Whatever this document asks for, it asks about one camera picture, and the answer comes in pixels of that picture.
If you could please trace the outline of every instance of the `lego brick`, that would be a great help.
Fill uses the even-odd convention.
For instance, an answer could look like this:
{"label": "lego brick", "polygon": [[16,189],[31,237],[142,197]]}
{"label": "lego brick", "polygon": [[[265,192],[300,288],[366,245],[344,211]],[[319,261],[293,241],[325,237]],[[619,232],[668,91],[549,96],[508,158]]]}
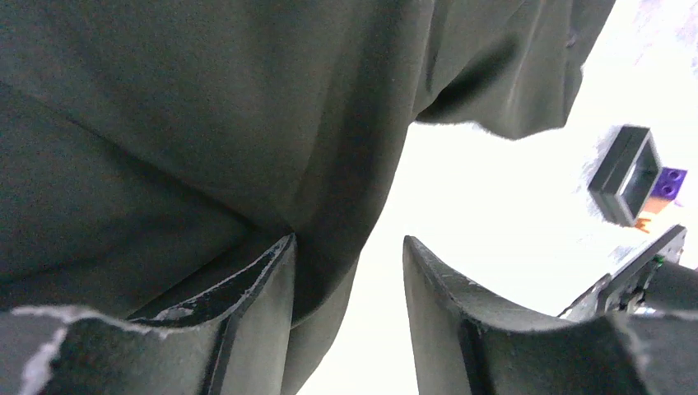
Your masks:
{"label": "lego brick", "polygon": [[686,170],[665,167],[662,169],[662,173],[659,175],[659,181],[654,186],[652,196],[656,198],[674,200],[677,197],[679,190],[681,190],[683,180],[686,178],[687,173],[688,171]]}

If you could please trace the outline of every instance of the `cloth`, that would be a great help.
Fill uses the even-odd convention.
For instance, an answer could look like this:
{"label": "cloth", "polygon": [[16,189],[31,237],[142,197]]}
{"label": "cloth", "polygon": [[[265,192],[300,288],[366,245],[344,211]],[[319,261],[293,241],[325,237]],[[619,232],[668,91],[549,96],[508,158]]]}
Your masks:
{"label": "cloth", "polygon": [[294,393],[342,321],[410,123],[560,127],[612,4],[9,0],[0,307],[123,318],[293,231]]}

